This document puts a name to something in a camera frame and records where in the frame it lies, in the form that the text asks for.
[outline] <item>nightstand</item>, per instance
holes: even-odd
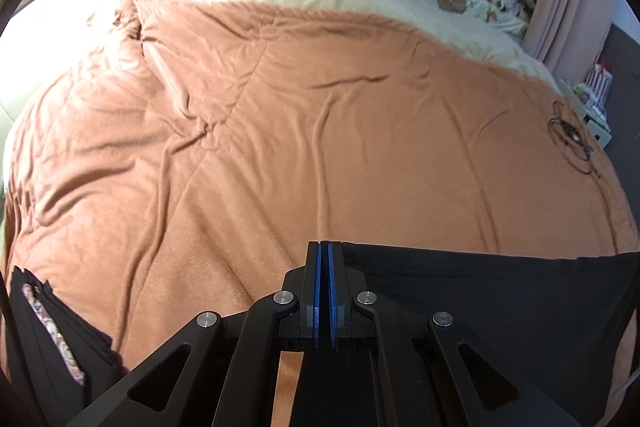
[[[572,91],[571,85],[567,80],[560,78],[556,83],[560,88],[560,92],[562,92],[569,102],[571,102],[571,106],[575,111],[575,114],[578,115],[578,118],[584,120],[584,123],[587,125],[587,129],[589,129],[591,135],[596,139],[598,145],[604,149],[607,146],[607,143],[611,140],[611,129],[609,124],[582,105],[582,102],[577,96],[575,96],[575,93]]]

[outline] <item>brown blanket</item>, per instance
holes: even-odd
[[[377,16],[123,0],[104,50],[24,110],[2,269],[49,280],[132,367],[278,290],[309,240],[639,250],[606,155],[584,175],[550,139],[557,99]],[[296,374],[286,357],[278,421]]]

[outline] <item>curtain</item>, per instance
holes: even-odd
[[[538,0],[523,47],[557,78],[584,76],[602,50],[615,0]]]

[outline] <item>striped bag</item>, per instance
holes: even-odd
[[[611,84],[613,83],[613,75],[609,70],[607,70],[601,54],[598,54],[593,66],[589,68],[584,83],[591,87],[591,90],[594,92],[597,100],[595,106],[603,115],[605,115],[606,118],[607,113],[604,106],[609,98],[609,91],[611,90]]]

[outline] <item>triangular cutout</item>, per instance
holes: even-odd
[[[189,358],[191,347],[177,347],[158,367],[129,391],[129,398],[154,411],[163,411]]]
[[[468,344],[458,346],[460,357],[487,411],[493,411],[520,397],[520,391],[498,373]]]

